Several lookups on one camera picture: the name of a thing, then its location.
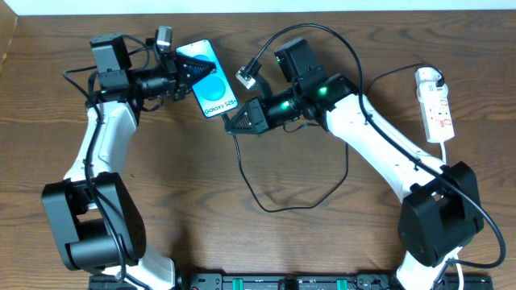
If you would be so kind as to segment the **blue screen Galaxy smartphone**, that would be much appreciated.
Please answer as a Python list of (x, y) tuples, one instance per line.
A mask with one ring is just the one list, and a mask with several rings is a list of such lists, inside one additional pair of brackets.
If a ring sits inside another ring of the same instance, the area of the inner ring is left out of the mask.
[(239, 106), (218, 56), (208, 39), (181, 46), (176, 49), (176, 53), (214, 63), (214, 72), (193, 85), (193, 93), (205, 118), (213, 118)]

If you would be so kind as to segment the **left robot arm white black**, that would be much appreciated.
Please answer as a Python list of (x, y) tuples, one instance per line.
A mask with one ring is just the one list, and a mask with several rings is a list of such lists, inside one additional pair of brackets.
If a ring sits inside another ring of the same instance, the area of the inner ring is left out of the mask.
[(73, 166), (46, 184), (42, 204), (63, 264), (90, 274), (90, 289), (189, 289), (189, 277), (147, 243), (144, 221), (121, 173), (144, 101), (182, 99), (215, 72), (214, 62), (157, 51), (157, 64), (133, 68), (124, 48), (102, 45), (86, 98), (88, 126)]

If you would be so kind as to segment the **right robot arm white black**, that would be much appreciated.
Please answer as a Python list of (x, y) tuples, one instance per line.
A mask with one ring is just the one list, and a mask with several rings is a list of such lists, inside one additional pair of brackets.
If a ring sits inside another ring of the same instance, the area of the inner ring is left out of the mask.
[(248, 89), (260, 89), (226, 123), (231, 135), (260, 135), (299, 117), (353, 147), (389, 184), (402, 204), (397, 232), (406, 249), (396, 280), (403, 289), (432, 289), (457, 254), (484, 228), (473, 170), (446, 165), (416, 146), (372, 107), (342, 74), (308, 72), (288, 77), (272, 93), (258, 73), (239, 70)]

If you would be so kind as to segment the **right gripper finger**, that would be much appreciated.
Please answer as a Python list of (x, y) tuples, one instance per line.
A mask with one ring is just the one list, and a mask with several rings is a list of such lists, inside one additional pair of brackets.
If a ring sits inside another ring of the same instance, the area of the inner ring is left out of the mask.
[(272, 89), (268, 81), (259, 73), (256, 74), (256, 83), (259, 86), (262, 98), (268, 98), (273, 95)]
[(260, 97), (254, 97), (242, 105), (238, 112), (225, 122), (225, 130), (231, 135), (259, 135), (269, 130)]

